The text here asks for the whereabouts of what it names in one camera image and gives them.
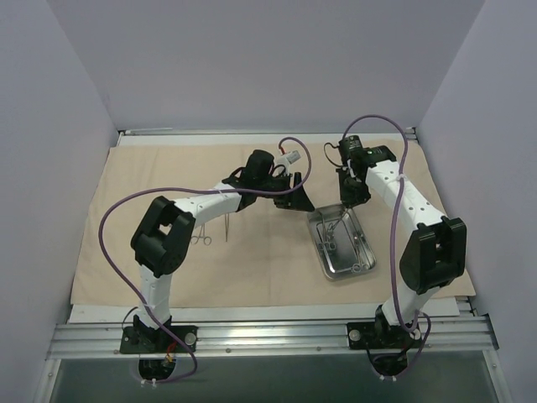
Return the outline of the steel hemostat forceps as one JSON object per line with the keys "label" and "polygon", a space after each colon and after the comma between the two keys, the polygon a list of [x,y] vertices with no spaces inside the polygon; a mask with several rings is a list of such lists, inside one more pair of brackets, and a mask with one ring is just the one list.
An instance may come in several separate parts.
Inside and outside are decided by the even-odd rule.
{"label": "steel hemostat forceps", "polygon": [[326,226],[325,226],[325,230],[326,230],[326,235],[331,237],[332,234],[334,233],[336,227],[339,225],[339,223],[342,221],[342,219],[345,217],[345,215],[347,214],[348,212],[348,208],[347,207],[343,207],[340,211],[339,211],[339,214],[337,216],[337,218],[329,221]]}
{"label": "steel hemostat forceps", "polygon": [[199,231],[196,234],[193,234],[190,238],[190,244],[203,244],[205,246],[211,245],[212,238],[206,233],[206,225],[202,224],[199,227]]}

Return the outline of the steel surgical scissors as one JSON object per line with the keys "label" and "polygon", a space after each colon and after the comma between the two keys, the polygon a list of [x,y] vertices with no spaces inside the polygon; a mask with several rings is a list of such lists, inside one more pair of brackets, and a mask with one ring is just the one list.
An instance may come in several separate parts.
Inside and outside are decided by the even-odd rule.
{"label": "steel surgical scissors", "polygon": [[335,227],[336,225],[333,222],[322,221],[319,226],[319,235],[323,247],[328,252],[333,252],[336,250],[336,241],[335,241]]}

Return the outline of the metal instrument tray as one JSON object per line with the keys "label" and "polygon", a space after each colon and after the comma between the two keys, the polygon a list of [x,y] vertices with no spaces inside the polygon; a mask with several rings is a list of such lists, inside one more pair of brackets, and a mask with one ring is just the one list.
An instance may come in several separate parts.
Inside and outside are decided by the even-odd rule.
{"label": "metal instrument tray", "polygon": [[[348,212],[335,229],[336,250],[328,252],[322,245],[319,235],[319,226],[322,221],[329,222],[337,218],[339,211],[343,208],[341,204],[320,207],[313,212],[307,213],[308,229],[317,251],[321,268],[330,281],[340,281],[350,279],[359,275],[371,272],[377,263],[373,251],[366,239],[365,232],[357,219],[355,212],[348,208]],[[353,234],[361,234],[361,252],[364,262],[360,273],[354,273],[352,266],[357,262],[352,246]]]}

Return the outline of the steel tweezers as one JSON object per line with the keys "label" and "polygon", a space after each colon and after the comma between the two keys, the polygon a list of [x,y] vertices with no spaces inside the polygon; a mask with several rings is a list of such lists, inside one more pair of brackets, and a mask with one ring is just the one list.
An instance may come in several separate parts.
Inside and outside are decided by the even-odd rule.
{"label": "steel tweezers", "polygon": [[224,214],[224,228],[225,228],[225,242],[228,242],[229,239],[229,229],[230,229],[230,213]]}

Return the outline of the steel needle holder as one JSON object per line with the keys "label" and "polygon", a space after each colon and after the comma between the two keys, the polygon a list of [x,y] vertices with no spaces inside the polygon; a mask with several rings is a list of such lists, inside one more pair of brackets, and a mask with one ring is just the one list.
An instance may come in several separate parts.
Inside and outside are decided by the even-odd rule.
{"label": "steel needle holder", "polygon": [[357,262],[352,266],[352,271],[354,273],[360,273],[363,269],[364,262],[361,252],[361,234],[359,232],[353,234],[352,246],[357,259]]}

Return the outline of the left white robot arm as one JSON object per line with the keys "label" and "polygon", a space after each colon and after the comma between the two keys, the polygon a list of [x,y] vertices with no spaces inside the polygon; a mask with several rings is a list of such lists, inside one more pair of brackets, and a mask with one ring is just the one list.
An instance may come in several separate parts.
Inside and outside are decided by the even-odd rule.
{"label": "left white robot arm", "polygon": [[301,185],[301,173],[290,170],[299,159],[297,150],[276,158],[256,149],[243,167],[209,191],[174,201],[164,196],[152,201],[131,240],[135,260],[140,264],[144,298],[133,327],[148,351],[159,352],[168,345],[172,274],[184,262],[196,228],[203,228],[220,216],[240,212],[260,196],[273,200],[279,209],[315,210]]}

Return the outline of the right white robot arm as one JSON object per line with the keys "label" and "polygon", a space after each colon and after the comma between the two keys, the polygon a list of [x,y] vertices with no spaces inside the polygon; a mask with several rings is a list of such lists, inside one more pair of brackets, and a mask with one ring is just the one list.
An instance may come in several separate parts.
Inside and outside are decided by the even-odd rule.
{"label": "right white robot arm", "polygon": [[413,332],[420,311],[465,271],[467,227],[429,202],[404,174],[404,159],[385,145],[365,147],[352,135],[337,145],[340,200],[352,208],[376,192],[392,210],[389,234],[391,296],[375,313],[373,336],[389,347]]}

